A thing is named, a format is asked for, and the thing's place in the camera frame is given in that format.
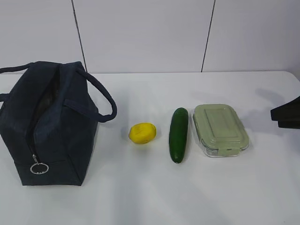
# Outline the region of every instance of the lunch bag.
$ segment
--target lunch bag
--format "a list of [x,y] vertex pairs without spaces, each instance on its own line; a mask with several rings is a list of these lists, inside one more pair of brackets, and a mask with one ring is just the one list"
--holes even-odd
[[[0,69],[25,70],[9,94],[0,94],[0,135],[23,185],[78,185],[86,175],[98,122],[115,118],[117,106],[81,62],[38,61]],[[101,115],[87,81],[112,105]]]

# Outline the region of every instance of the glass food container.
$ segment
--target glass food container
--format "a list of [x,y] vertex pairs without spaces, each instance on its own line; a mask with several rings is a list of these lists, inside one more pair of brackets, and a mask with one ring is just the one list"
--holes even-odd
[[238,115],[229,105],[199,105],[193,115],[199,141],[209,157],[233,157],[249,145]]

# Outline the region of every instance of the white wall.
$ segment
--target white wall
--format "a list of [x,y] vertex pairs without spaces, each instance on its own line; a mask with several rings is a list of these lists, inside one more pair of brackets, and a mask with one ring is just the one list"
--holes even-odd
[[201,70],[213,0],[74,0],[89,72]]
[[69,0],[1,0],[0,68],[82,61]]
[[[201,70],[214,0],[74,0],[89,72]],[[2,0],[0,67],[83,61],[71,0]],[[300,0],[216,0],[203,72],[300,78]]]
[[300,75],[300,0],[216,0],[203,72]]

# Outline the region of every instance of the metal ring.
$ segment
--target metal ring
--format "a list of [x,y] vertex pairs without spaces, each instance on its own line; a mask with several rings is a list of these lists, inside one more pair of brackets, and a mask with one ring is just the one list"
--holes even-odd
[[[44,166],[46,166],[46,170],[45,170],[45,171],[42,171],[42,172],[34,172],[32,169],[33,169],[33,167],[35,167],[36,165],[44,165]],[[33,174],[37,174],[37,175],[44,174],[44,173],[48,172],[48,170],[49,170],[49,166],[48,166],[47,164],[45,164],[45,163],[35,163],[35,164],[33,164],[33,165],[30,167],[30,172],[32,172]]]

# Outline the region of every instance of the bag handle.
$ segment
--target bag handle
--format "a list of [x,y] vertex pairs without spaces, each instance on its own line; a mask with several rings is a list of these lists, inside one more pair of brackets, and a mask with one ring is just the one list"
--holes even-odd
[[[7,73],[7,72],[17,72],[22,71],[25,69],[28,69],[30,66],[32,66],[33,62],[28,63],[26,65],[18,66],[18,67],[6,67],[6,68],[0,68],[0,74]],[[0,102],[5,102],[9,98],[9,94],[0,94]]]
[[18,67],[6,67],[6,68],[0,68],[0,74],[2,73],[7,73],[7,72],[17,72],[17,71],[22,71],[25,69],[28,69],[29,67],[31,67],[33,64],[33,62],[28,63],[26,65],[22,65],[22,66],[18,66]]
[[78,113],[80,113],[92,120],[96,120],[100,123],[105,123],[107,121],[114,119],[117,115],[117,106],[116,106],[116,103],[113,100],[112,96],[108,93],[108,91],[105,89],[105,87],[95,77],[93,77],[91,74],[85,72],[84,70],[77,69],[77,72],[81,76],[83,76],[85,79],[87,79],[95,88],[97,88],[103,94],[103,96],[109,101],[109,103],[112,105],[112,114],[102,115],[100,113],[93,112],[93,111],[89,110],[88,108],[84,107],[83,105],[78,104],[77,102],[69,100],[69,99],[65,99],[64,105],[77,111]]

